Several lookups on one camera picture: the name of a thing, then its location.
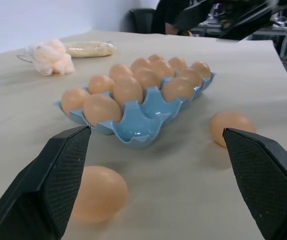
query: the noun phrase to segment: egg carton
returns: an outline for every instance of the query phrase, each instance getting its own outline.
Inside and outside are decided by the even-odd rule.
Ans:
[[[97,123],[96,127],[93,127],[86,120],[83,109],[72,110],[70,115],[66,116],[73,122],[81,125],[87,124],[102,134],[115,134],[121,142],[129,147],[146,148],[154,141],[162,127],[174,120],[180,111],[187,108],[193,100],[209,87],[215,75],[212,72],[210,78],[202,79],[202,86],[194,88],[191,100],[187,97],[177,97],[174,101],[167,102],[156,86],[147,87],[144,101],[141,104],[138,101],[124,103],[121,108],[122,119],[118,123],[113,120],[101,121]],[[161,89],[171,79],[173,78],[164,77],[161,81]],[[103,92],[102,94],[113,98],[110,92]],[[64,112],[60,100],[55,105]]]

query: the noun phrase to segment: brown egg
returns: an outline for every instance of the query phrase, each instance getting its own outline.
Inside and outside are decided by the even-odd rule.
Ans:
[[[128,188],[114,170],[103,166],[86,166],[71,218],[89,224],[112,219],[126,204]]]
[[[209,66],[202,61],[196,61],[190,68],[198,71],[202,78],[210,78],[212,76]]]
[[[98,122],[113,120],[119,123],[122,111],[115,100],[101,93],[90,95],[83,103],[83,115],[95,127]]]
[[[113,98],[120,107],[122,107],[125,102],[136,100],[141,104],[144,98],[143,89],[140,83],[133,77],[124,78],[115,83]]]
[[[92,76],[88,83],[88,91],[90,94],[99,94],[104,92],[113,92],[115,86],[115,81],[104,75],[97,74]]]
[[[185,68],[178,72],[176,77],[182,77],[188,79],[194,87],[196,86],[202,86],[203,85],[203,79],[199,75],[199,73],[191,68]]]
[[[225,128],[233,128],[250,133],[256,132],[255,124],[247,116],[241,113],[224,111],[215,114],[210,119],[210,133],[213,140],[225,148],[227,147],[223,138],[223,132]]]
[[[152,70],[160,79],[165,77],[174,77],[175,71],[170,64],[165,60],[158,60],[152,64]]]
[[[168,63],[172,66],[173,70],[175,71],[179,71],[179,70],[187,68],[186,61],[183,58],[178,57],[178,56],[170,59]]]
[[[167,102],[172,102],[176,98],[192,99],[194,86],[186,78],[175,77],[162,87],[161,94]]]
[[[147,58],[140,57],[137,60],[135,60],[130,67],[133,73],[135,73],[138,69],[141,68],[151,69],[152,63]]]
[[[118,82],[120,79],[133,76],[133,71],[123,64],[115,64],[111,67],[109,72],[109,77],[112,78],[115,82]]]
[[[133,74],[133,78],[140,83],[143,92],[145,92],[145,89],[149,87],[157,87],[160,89],[161,81],[158,75],[148,68],[138,69]]]
[[[83,88],[73,87],[64,92],[61,98],[61,108],[63,112],[70,115],[70,111],[82,109],[89,92]]]
[[[154,54],[154,55],[151,55],[150,57],[148,57],[148,59],[150,60],[150,62],[156,62],[158,60],[165,60],[163,56],[161,55],[158,55],[158,54]]]

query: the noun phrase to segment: white wall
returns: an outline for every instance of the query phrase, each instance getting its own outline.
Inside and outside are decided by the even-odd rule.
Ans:
[[[158,1],[0,0],[0,53],[91,29],[128,31],[128,10]]]

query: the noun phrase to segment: plastic bag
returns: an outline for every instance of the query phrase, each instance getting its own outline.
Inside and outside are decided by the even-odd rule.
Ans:
[[[95,58],[112,55],[116,47],[100,41],[77,41],[64,44],[67,54],[72,58]]]

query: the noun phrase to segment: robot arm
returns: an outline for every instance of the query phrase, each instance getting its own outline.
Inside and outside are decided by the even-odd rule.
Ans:
[[[202,0],[186,8],[176,19],[176,27],[186,31],[207,19],[214,4],[225,4],[220,19],[221,39],[242,40],[257,30],[271,25],[271,16],[287,8],[287,0]]]

